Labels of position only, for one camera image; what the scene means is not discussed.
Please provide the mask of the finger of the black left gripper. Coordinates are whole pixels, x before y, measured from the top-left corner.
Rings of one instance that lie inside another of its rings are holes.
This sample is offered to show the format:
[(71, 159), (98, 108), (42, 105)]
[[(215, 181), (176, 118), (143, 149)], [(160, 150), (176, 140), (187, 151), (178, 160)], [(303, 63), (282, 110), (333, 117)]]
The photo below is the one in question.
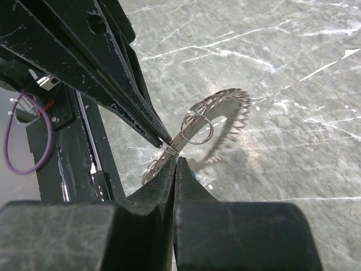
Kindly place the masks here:
[(1, 48), (110, 111), (109, 95), (80, 63), (81, 53), (45, 1), (1, 2)]
[(156, 113), (136, 53), (135, 32), (119, 1), (45, 1), (80, 63), (110, 97), (109, 109), (151, 144), (171, 136)]

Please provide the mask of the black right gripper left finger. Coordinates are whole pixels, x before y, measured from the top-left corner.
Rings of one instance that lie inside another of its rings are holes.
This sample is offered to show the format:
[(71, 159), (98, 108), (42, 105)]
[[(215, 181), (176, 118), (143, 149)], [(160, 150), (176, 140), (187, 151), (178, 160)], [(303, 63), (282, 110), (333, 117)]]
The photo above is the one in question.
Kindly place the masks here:
[(1, 269), (170, 270), (176, 164), (119, 203), (5, 204)]

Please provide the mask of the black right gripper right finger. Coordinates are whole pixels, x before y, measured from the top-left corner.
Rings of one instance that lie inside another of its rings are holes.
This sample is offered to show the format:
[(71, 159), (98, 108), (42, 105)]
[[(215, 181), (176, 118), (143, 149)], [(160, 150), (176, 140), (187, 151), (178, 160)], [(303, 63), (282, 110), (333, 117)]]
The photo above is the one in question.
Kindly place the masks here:
[(221, 202), (185, 158), (175, 171), (174, 251), (179, 270), (321, 270), (309, 223), (293, 203)]

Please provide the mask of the blue tagged key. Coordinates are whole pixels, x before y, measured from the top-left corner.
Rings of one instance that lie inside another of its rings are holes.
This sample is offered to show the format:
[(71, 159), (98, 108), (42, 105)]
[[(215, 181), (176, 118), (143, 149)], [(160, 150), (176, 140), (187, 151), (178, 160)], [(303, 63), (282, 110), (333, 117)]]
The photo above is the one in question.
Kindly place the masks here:
[(190, 168), (193, 178), (197, 179), (196, 173), (199, 170), (199, 163), (194, 158), (188, 159), (187, 162), (188, 162), (188, 166)]

